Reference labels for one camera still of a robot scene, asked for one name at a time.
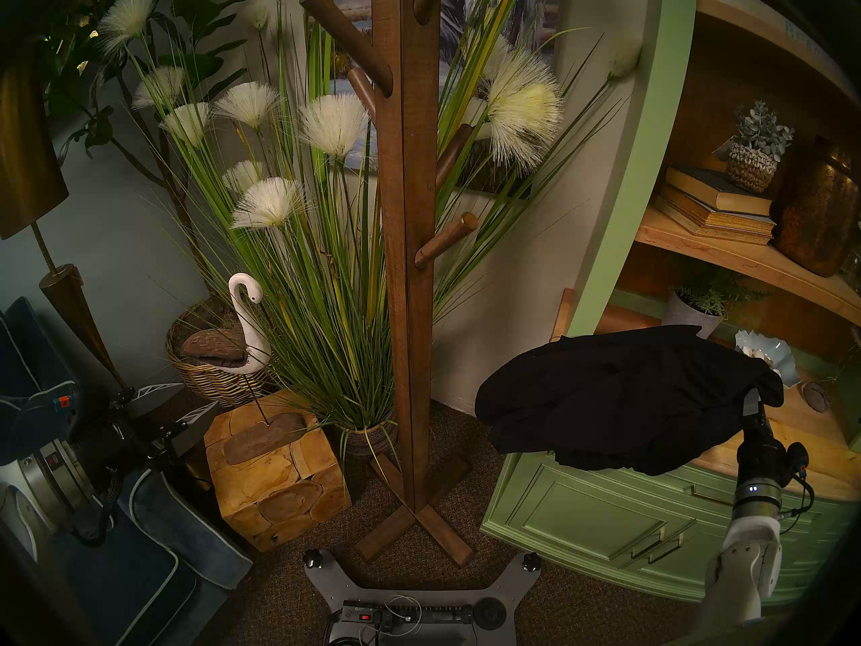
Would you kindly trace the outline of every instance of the wall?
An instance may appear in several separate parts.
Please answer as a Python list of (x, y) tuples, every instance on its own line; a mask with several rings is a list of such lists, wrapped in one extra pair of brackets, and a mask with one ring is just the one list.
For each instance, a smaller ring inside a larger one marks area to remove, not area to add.
[[(293, 17), (299, 13), (298, 0)], [(266, 0), (275, 9), (275, 0)], [(256, 36), (238, 18), (231, 38)], [(213, 46), (226, 40), (223, 31)], [(248, 56), (255, 60), (256, 46)], [(222, 76), (245, 63), (241, 50), (226, 58)], [(129, 87), (137, 86), (134, 69), (126, 69)], [(155, 169), (152, 155), (121, 101), (116, 83), (109, 83), (103, 102), (114, 106), (114, 136), (140, 161)], [(55, 148), (83, 123), (74, 120), (52, 128)], [(207, 295), (187, 241), (177, 227), (171, 200), (146, 180), (112, 145), (93, 149), (87, 158), (83, 143), (72, 143), (63, 165), (69, 197), (41, 220), (39, 227), (55, 263), (75, 263), (83, 292), (105, 346), (124, 379), (136, 386), (173, 382), (164, 337), (183, 309)], [(113, 388), (109, 372), (89, 354), (39, 290), (47, 266), (27, 229), (0, 242), (0, 309), (26, 296), (43, 324), (81, 376)]]
[[(642, 36), (647, 0), (561, 0), (560, 29), (583, 28), (556, 39), (555, 66), (563, 75), (598, 49), (566, 104), (571, 119), (606, 78), (615, 35)], [(609, 105), (628, 97), (633, 75), (613, 90)], [(546, 343), (565, 287), (572, 287), (604, 200), (628, 106), (579, 152), (476, 273), (475, 293), (434, 328), (432, 394), (472, 413), (478, 387), (503, 363)]]
[[(274, 9), (275, 0), (265, 1)], [(298, 0), (284, 2), (294, 22), (300, 22)], [(591, 29), (556, 40), (557, 69), (567, 71), (602, 32), (607, 34), (567, 104), (569, 118), (603, 83), (611, 35), (641, 34), (645, 9), (646, 0), (561, 0), (561, 28)], [(254, 36), (241, 18), (234, 27), (241, 32), (234, 29), (231, 34)], [(213, 40), (217, 45), (220, 36)], [(257, 74), (255, 50), (249, 46), (248, 61)], [(242, 51), (233, 51), (226, 56), (225, 75), (245, 63)], [(132, 73), (127, 77), (135, 84)], [(627, 97), (633, 82), (632, 77), (621, 83), (611, 101)], [(136, 126), (120, 103), (114, 105), (117, 138), (142, 160), (151, 161)], [(476, 273), (483, 275), (475, 288), (478, 293), (435, 328), (437, 400), (471, 412), (478, 386), (494, 369), (547, 341), (562, 290), (577, 277), (626, 114), (627, 106), (580, 152), (541, 204), (523, 217)], [(55, 143), (76, 126), (55, 134)], [(184, 238), (166, 195), (160, 195), (112, 146), (94, 154), (90, 160), (80, 144), (72, 144), (63, 167), (70, 197), (40, 220), (41, 230), (54, 260), (75, 263), (81, 270), (93, 317), (126, 380), (138, 386), (171, 381), (175, 376), (164, 356), (164, 335), (184, 308), (205, 295), (203, 282), (177, 248)], [(45, 273), (31, 232), (0, 243), (0, 307), (26, 295), (82, 371), (110, 383), (107, 371), (38, 290)]]

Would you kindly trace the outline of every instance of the crochet basket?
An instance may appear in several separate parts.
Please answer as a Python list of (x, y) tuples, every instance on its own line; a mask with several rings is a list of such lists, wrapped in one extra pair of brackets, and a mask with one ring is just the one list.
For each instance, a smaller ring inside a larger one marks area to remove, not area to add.
[(238, 317), (219, 298), (202, 300), (187, 309), (173, 322), (167, 332), (167, 358), (179, 374), (183, 384), (198, 395), (215, 400), (220, 406), (232, 409), (276, 390), (269, 371), (251, 375), (234, 375), (195, 358), (180, 357), (185, 338), (206, 328), (234, 328)]
[(742, 189), (762, 193), (774, 177), (778, 163), (759, 150), (733, 143), (729, 148), (727, 175)]
[(398, 425), (394, 422), (386, 422), (379, 426), (374, 426), (365, 431), (350, 431), (347, 433), (346, 452), (350, 456), (371, 456), (374, 454), (385, 453), (392, 449), (392, 445), (398, 441)]

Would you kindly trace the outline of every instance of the black knob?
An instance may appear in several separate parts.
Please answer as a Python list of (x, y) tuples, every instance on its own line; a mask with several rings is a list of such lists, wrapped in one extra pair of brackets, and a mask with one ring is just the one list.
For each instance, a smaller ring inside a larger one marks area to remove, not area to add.
[(810, 456), (807, 449), (800, 442), (793, 442), (786, 450), (786, 463), (793, 472), (799, 472), (802, 468), (807, 469), (810, 464)]
[(528, 553), (523, 557), (523, 569), (527, 572), (537, 572), (541, 569), (541, 557), (537, 553)]
[(506, 606), (495, 597), (479, 600), (473, 607), (473, 621), (483, 630), (497, 630), (506, 623)]
[(308, 549), (302, 557), (302, 562), (305, 563), (305, 567), (308, 569), (323, 567), (323, 551), (320, 549)]

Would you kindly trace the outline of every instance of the white swan figurine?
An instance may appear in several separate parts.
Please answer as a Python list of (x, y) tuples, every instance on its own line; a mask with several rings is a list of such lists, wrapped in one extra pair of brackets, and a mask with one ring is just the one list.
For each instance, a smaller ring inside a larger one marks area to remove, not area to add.
[(260, 326), (257, 325), (257, 322), (255, 322), (248, 311), (248, 308), (246, 308), (246, 305), (239, 298), (240, 285), (246, 286), (248, 298), (253, 303), (260, 305), (260, 301), (263, 300), (263, 288), (257, 280), (246, 273), (235, 273), (231, 276), (230, 281), (227, 283), (227, 289), (230, 291), (230, 301), (233, 304), (233, 309), (239, 315), (242, 333), (246, 336), (246, 362), (236, 367), (221, 367), (220, 369), (234, 375), (250, 375), (266, 367), (271, 359), (272, 347), (269, 344), (269, 340), (263, 335)]
[(186, 338), (183, 343), (183, 356), (199, 359), (213, 368), (234, 375), (250, 375), (266, 367), (271, 359), (272, 348), (260, 326), (239, 298), (241, 285), (245, 285), (248, 297), (258, 305), (263, 300), (263, 288), (257, 280), (245, 273), (236, 273), (227, 284), (233, 309), (236, 310), (242, 325), (242, 334), (235, 329), (226, 328), (198, 331)]

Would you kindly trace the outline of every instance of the stack of books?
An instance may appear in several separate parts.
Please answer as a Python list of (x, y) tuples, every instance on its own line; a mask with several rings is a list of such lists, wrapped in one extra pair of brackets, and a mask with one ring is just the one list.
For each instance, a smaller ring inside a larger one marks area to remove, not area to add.
[(691, 234), (765, 245), (772, 239), (771, 199), (736, 187), (726, 173), (670, 166), (654, 205)]

